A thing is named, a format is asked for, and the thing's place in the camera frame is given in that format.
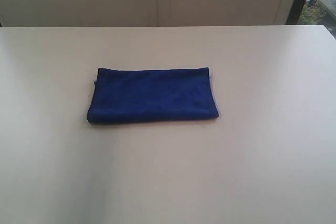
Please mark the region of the blue towel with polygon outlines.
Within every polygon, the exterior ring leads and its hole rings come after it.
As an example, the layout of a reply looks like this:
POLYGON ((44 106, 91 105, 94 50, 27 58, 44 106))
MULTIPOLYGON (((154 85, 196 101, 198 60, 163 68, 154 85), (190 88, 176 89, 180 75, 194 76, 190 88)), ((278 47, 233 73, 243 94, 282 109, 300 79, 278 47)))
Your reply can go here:
POLYGON ((100 68, 87 112, 91 124, 212 120, 219 116, 209 68, 100 68))

